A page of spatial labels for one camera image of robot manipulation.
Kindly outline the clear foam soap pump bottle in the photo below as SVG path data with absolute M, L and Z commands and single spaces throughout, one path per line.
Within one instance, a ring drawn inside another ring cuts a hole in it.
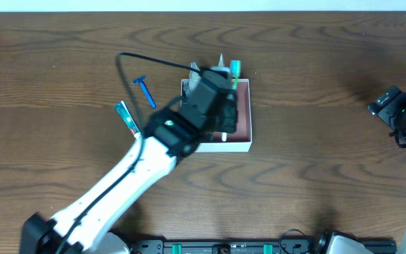
M 200 81 L 198 72 L 190 71 L 189 78 L 183 81 L 183 92 L 186 97 L 189 97 Z

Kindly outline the white lotion tube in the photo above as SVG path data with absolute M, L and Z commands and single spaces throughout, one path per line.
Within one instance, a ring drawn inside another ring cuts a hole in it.
M 224 68 L 224 67 L 225 67 L 225 62 L 224 62 L 223 54 L 220 54 L 219 62 L 218 62 L 218 67 L 220 67 L 220 68 Z

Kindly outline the green toothbrush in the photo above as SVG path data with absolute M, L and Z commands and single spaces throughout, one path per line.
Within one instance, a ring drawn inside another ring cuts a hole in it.
M 231 60 L 230 61 L 230 73 L 231 73 L 232 78 L 234 78 L 232 89 L 237 90 L 238 79 L 239 79 L 240 73 L 241 73 L 241 61 L 240 60 Z M 227 133 L 222 133 L 221 140 L 223 142 L 226 142 L 227 137 L 228 137 Z

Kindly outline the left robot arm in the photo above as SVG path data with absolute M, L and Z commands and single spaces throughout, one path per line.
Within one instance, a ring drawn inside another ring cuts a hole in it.
M 234 133 L 240 67 L 202 68 L 191 95 L 154 112 L 119 163 L 86 194 L 48 220 L 32 215 L 20 253 L 96 253 L 111 227 L 152 185 L 191 155 L 210 132 Z

